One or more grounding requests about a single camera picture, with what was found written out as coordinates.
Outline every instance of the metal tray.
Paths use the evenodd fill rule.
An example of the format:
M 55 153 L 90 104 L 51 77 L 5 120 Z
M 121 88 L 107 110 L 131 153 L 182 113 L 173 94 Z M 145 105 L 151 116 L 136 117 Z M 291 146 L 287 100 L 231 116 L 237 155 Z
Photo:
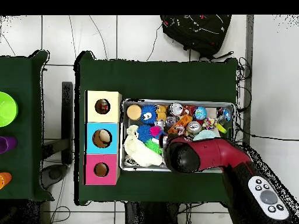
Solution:
M 230 133 L 230 136 L 232 137 L 234 134 L 234 130 L 236 127 L 236 112 L 237 108 L 234 104 L 232 103 L 227 103 L 227 102 L 210 102 L 210 101 L 180 101 L 180 100 L 131 100 L 131 99 L 125 99 L 122 102 L 122 108 L 121 108 L 121 114 L 123 116 L 123 122 L 120 123 L 120 168 L 125 170 L 125 171 L 139 171 L 139 172 L 148 172 L 148 171 L 153 171 L 153 172 L 170 172 L 170 170 L 163 164 L 161 166 L 149 166 L 149 167 L 141 167 L 141 166 L 125 166 L 124 165 L 124 158 L 126 157 L 126 151 L 124 150 L 124 141 L 126 140 L 127 137 L 127 128 L 131 125 L 137 125 L 141 126 L 144 123 L 141 120 L 131 120 L 128 118 L 126 112 L 127 108 L 132 105 L 132 104 L 137 104 L 139 106 L 145 106 L 145 105 L 170 105 L 171 103 L 180 103 L 182 106 L 185 105 L 193 105 L 193 106 L 202 106 L 207 108 L 217 108 L 217 107 L 227 107 L 231 111 L 231 120 L 226 123 L 225 127 L 228 130 L 227 133 Z M 219 168 L 210 168 L 206 169 L 204 171 L 201 171 L 201 173 L 222 173 L 221 169 Z

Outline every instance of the white plush toy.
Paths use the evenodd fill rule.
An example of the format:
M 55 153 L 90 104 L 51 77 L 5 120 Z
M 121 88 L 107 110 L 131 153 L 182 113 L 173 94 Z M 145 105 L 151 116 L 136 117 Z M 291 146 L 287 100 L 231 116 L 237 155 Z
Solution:
M 124 150 L 142 167 L 150 165 L 160 166 L 163 162 L 162 156 L 146 147 L 143 142 L 137 139 L 137 128 L 137 125 L 131 125 L 127 129 L 128 136 L 124 141 Z

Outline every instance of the green cup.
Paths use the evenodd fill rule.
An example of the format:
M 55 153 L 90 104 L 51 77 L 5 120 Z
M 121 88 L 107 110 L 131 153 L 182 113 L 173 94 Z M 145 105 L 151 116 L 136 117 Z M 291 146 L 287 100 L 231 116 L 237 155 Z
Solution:
M 18 114 L 18 105 L 7 93 L 0 92 L 0 127 L 9 125 Z

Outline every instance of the remote control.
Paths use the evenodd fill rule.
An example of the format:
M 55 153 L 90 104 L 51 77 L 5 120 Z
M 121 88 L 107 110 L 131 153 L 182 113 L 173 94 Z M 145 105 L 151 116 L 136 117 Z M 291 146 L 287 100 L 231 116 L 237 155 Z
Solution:
M 285 220 L 289 213 L 274 188 L 260 176 L 253 176 L 248 187 L 264 213 L 275 220 Z

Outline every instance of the green table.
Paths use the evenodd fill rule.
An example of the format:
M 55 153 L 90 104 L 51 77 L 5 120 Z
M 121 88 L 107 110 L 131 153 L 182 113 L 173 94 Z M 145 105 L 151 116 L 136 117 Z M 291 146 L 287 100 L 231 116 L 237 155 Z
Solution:
M 0 171 L 12 181 L 0 190 L 0 199 L 51 200 L 40 186 L 42 166 L 41 69 L 48 52 L 36 51 L 27 57 L 0 57 L 0 91 L 17 102 L 19 113 L 13 123 L 0 128 L 0 136 L 15 136 L 15 149 L 0 155 Z
M 237 61 L 99 61 L 82 52 L 75 62 L 75 202 L 221 201 L 230 204 L 221 173 L 174 174 L 121 171 L 114 186 L 83 185 L 84 92 L 118 91 L 125 98 L 231 102 L 236 99 Z

